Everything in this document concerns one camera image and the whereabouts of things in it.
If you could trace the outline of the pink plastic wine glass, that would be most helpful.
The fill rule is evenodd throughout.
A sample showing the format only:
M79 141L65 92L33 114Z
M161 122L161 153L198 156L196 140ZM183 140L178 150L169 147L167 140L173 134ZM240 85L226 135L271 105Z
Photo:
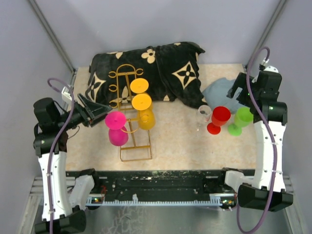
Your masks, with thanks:
M105 118L105 124L109 128L109 141L115 146L123 146L127 143L129 137L126 132L125 124L127 118L124 113L115 111L109 113Z

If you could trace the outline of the red plastic wine glass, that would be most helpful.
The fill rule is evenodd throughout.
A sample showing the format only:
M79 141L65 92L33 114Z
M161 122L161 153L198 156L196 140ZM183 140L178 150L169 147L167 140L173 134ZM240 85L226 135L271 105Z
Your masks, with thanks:
M221 132L221 127L225 125L231 117L230 110L225 106L214 108L211 116L211 122L207 125L207 131L212 135Z

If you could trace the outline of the green plastic wine glass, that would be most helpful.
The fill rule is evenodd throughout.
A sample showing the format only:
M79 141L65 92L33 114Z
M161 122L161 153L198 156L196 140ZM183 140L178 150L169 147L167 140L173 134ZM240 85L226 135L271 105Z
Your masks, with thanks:
M240 107L234 116L234 122L228 126L229 134L235 137L241 135L242 129L248 126L253 118L249 107Z

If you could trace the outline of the clear wine glass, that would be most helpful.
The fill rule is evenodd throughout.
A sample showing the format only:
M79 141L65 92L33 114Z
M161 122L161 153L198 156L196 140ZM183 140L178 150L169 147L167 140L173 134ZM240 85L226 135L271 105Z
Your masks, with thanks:
M212 110L208 105L201 105L196 113L196 130L199 131L202 125L207 124L212 115Z

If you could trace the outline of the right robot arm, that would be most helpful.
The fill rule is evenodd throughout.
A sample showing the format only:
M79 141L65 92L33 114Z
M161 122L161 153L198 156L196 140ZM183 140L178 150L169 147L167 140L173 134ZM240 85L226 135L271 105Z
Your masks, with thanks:
M236 90L242 89L235 99L250 108L257 139L253 178L247 178L239 169L223 168L217 184L224 193L233 189L238 195L239 206L243 208L264 210L271 185L273 195L270 212L280 211L293 204L293 195L286 192L282 171L282 143L288 116L286 103L277 100L281 81L282 76L273 66L261 66L258 76L250 77L253 97L270 129L267 129L251 101L245 73L239 73L227 93L228 98L234 98Z

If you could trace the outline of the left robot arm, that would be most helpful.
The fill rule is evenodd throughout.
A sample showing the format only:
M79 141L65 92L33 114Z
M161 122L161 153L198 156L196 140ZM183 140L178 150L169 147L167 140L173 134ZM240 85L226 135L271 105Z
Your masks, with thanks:
M38 120L34 127L33 147L40 164L43 182L42 221L35 225L37 234L79 234L85 231L86 202L90 193L101 189L95 169L85 169L75 177L71 191L66 183L66 158L69 129L80 124L93 127L103 121L112 107L78 95L73 109L61 114L50 97L34 103Z

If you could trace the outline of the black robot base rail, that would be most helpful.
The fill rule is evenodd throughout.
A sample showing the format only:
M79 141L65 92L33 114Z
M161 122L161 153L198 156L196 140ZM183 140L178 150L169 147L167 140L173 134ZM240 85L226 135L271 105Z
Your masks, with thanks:
M221 181L222 170L97 171L99 184L92 190L107 202L209 201L214 194L237 197Z

